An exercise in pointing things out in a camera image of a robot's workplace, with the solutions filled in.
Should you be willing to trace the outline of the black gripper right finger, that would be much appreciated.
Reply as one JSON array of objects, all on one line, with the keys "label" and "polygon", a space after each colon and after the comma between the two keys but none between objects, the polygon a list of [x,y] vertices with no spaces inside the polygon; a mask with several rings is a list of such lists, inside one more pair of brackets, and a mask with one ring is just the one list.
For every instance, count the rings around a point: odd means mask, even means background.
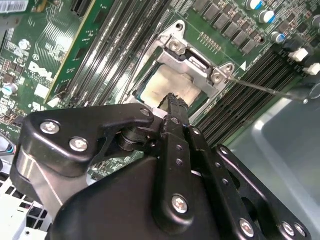
[{"label": "black gripper right finger", "polygon": [[200,130],[187,128],[223,240],[310,240],[299,220],[226,146],[211,149]]}]

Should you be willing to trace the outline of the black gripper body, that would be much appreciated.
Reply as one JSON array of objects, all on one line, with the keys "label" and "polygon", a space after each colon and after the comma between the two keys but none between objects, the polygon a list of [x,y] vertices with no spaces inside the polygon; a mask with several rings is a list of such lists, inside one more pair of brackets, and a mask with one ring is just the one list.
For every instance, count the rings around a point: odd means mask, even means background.
[{"label": "black gripper body", "polygon": [[171,235],[152,216],[156,160],[139,160],[90,185],[59,210],[51,240],[234,240],[224,214],[214,214],[200,176],[191,176],[195,216],[184,233]]}]

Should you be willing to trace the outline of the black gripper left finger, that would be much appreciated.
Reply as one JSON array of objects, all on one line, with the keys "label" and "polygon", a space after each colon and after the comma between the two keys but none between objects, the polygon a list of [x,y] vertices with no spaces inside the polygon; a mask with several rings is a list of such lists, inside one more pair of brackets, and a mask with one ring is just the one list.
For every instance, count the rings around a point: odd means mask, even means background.
[{"label": "black gripper left finger", "polygon": [[77,193],[140,160],[155,159],[151,212],[164,232],[194,222],[188,107],[169,94],[158,117],[139,103],[34,112],[22,125],[10,175],[53,223]]}]

